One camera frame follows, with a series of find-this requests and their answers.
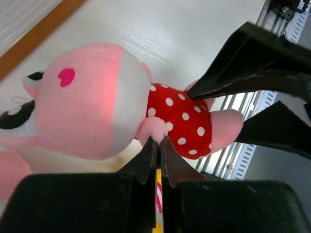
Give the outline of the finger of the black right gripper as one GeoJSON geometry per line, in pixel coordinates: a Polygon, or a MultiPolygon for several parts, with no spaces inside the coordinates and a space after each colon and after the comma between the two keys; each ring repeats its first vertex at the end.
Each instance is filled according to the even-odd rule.
{"type": "Polygon", "coordinates": [[[246,120],[235,142],[311,158],[311,127],[280,101],[246,120]]]}
{"type": "Polygon", "coordinates": [[[240,26],[190,88],[192,99],[258,90],[311,98],[311,52],[251,22],[240,26]]]}

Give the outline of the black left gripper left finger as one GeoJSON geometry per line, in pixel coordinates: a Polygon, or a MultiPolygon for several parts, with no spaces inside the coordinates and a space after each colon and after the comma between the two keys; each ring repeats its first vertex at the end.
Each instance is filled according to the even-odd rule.
{"type": "Polygon", "coordinates": [[[16,187],[3,233],[150,233],[156,226],[157,143],[115,173],[40,174],[16,187]]]}

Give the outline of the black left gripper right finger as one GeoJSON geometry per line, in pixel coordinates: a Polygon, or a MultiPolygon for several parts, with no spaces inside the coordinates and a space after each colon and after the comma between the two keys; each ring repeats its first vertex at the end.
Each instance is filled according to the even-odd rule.
{"type": "Polygon", "coordinates": [[[294,190],[276,181],[212,181],[161,142],[166,233],[308,233],[294,190]]]}

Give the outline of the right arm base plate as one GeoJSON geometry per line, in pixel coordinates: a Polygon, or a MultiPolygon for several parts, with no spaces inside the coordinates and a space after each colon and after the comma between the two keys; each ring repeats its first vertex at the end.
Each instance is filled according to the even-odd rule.
{"type": "Polygon", "coordinates": [[[270,10],[276,15],[272,28],[277,26],[280,19],[290,23],[297,18],[302,24],[307,19],[310,6],[310,0],[272,0],[270,10]]]}

